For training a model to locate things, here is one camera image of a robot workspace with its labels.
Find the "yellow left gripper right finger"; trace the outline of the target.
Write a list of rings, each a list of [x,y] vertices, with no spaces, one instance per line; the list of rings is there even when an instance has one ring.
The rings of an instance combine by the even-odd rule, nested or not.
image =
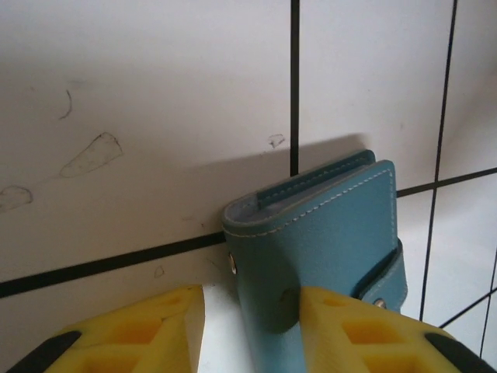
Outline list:
[[[492,372],[444,330],[318,287],[303,287],[300,327],[308,372]]]

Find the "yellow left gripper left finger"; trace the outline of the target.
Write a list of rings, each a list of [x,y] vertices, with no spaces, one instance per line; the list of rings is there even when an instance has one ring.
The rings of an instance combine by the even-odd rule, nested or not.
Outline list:
[[[205,325],[200,285],[186,285],[66,326],[10,372],[196,372]]]

